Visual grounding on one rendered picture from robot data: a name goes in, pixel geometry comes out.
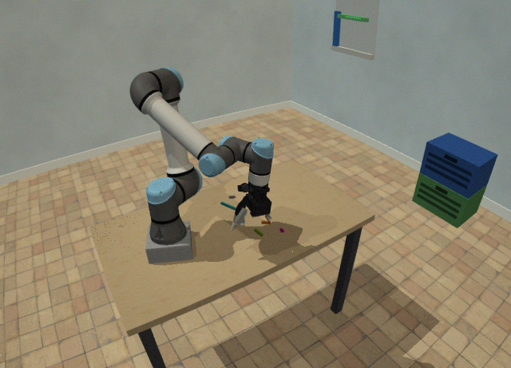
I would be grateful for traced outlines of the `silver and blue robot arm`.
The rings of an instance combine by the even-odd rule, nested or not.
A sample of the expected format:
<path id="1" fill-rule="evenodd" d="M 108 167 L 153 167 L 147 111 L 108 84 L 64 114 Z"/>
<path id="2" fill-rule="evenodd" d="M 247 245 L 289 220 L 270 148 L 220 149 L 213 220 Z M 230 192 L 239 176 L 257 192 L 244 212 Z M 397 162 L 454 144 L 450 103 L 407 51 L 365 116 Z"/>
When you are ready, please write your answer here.
<path id="1" fill-rule="evenodd" d="M 168 161 L 167 177 L 153 180 L 146 188 L 151 216 L 149 234 L 160 245 L 178 243 L 186 236 L 178 207 L 202 187 L 202 176 L 189 162 L 187 150 L 199 161 L 199 169 L 207 177 L 221 174 L 237 161 L 245 161 L 250 164 L 248 181 L 260 187 L 269 183 L 274 156 L 274 145 L 268 139 L 257 138 L 251 143 L 224 136 L 218 147 L 213 144 L 178 113 L 183 86 L 181 75 L 173 68 L 140 73 L 130 85 L 134 105 L 160 125 Z"/>

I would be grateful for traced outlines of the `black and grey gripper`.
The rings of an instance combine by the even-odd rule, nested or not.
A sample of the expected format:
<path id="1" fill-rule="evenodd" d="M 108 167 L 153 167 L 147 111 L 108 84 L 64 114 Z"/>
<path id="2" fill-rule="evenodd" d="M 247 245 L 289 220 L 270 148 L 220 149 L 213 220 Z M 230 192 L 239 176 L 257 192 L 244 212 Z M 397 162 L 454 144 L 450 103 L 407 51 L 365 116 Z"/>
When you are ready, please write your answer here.
<path id="1" fill-rule="evenodd" d="M 255 186 L 248 181 L 248 185 L 252 188 L 252 192 L 246 194 L 246 196 L 239 202 L 237 205 L 233 223 L 232 230 L 236 227 L 236 224 L 244 225 L 245 224 L 245 216 L 248 213 L 248 210 L 245 209 L 246 206 L 251 211 L 250 214 L 252 217 L 263 216 L 265 215 L 268 222 L 270 222 L 270 212 L 271 212 L 271 201 L 267 198 L 267 192 L 270 191 L 268 184 L 263 187 Z M 256 189 L 254 189 L 256 188 Z M 265 191 L 264 191 L 265 190 Z M 264 196 L 265 193 L 265 196 Z M 260 201 L 259 201 L 260 197 Z M 250 204 L 251 205 L 250 205 Z M 253 212 L 254 208 L 254 212 Z"/>

